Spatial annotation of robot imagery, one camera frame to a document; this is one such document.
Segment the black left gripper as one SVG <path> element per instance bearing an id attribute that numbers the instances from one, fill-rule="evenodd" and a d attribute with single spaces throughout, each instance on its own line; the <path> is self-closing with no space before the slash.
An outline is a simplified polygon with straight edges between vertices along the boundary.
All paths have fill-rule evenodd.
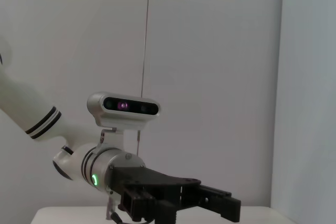
<path id="1" fill-rule="evenodd" d="M 240 222 L 241 201 L 230 192 L 200 185 L 197 179 L 172 177 L 145 167 L 114 167 L 107 183 L 121 195 L 119 208 L 134 222 L 176 224 L 179 210 L 198 205 Z"/>

